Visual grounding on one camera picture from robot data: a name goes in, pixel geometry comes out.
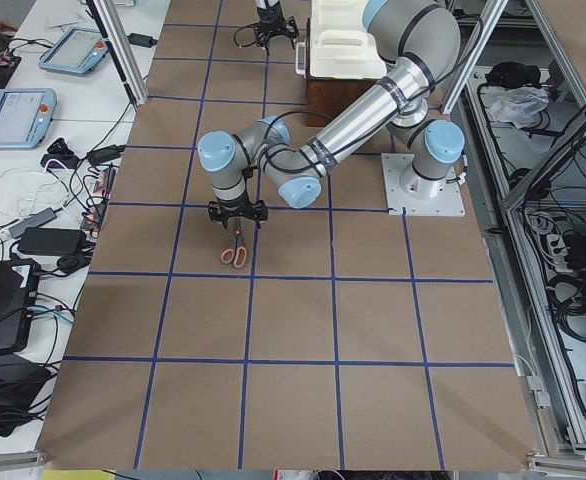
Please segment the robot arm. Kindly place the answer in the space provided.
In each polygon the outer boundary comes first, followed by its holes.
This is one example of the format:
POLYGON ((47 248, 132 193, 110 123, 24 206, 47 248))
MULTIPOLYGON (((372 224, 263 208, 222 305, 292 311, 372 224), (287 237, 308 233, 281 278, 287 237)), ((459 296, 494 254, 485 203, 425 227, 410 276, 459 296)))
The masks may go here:
POLYGON ((276 37, 286 37, 294 46, 299 36, 299 29, 293 16, 284 16, 279 0, 256 2, 258 21, 252 26, 255 43, 269 54, 270 42, 276 37))
POLYGON ((200 165, 215 194, 208 206, 211 221, 267 220, 265 203, 251 200, 247 192, 253 170, 261 171, 290 207, 311 205, 321 193, 322 178, 392 120, 423 105, 459 65, 458 23, 434 1, 370 1, 362 24, 393 68, 299 149, 290 148, 288 128, 276 117, 235 134, 208 132, 199 140, 200 165))

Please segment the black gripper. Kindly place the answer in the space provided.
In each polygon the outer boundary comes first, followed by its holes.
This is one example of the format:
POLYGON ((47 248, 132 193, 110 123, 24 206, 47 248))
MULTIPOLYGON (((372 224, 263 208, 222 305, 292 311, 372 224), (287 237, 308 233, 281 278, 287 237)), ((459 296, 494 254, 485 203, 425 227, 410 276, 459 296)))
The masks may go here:
POLYGON ((211 201, 208 204, 207 211, 210 220, 222 225, 223 228, 226 228, 229 220, 235 217, 254 221, 258 229, 268 220, 268 208, 264 201, 252 202, 248 197, 211 201))
POLYGON ((295 48, 295 41, 299 37, 299 29, 294 17, 288 19, 279 18, 273 22, 259 21, 253 26, 254 44, 259 48, 264 48, 266 40, 278 36, 285 36, 290 40, 291 47, 295 48))

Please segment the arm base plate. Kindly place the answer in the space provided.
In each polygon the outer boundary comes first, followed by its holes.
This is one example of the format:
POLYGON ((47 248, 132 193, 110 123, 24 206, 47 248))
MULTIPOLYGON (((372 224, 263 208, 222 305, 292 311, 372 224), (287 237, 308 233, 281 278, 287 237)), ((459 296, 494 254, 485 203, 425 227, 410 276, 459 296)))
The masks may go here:
POLYGON ((452 168, 439 180, 426 180, 413 169, 412 154, 383 154, 382 171, 390 215, 414 217, 463 217, 466 213, 460 187, 449 183, 452 168))

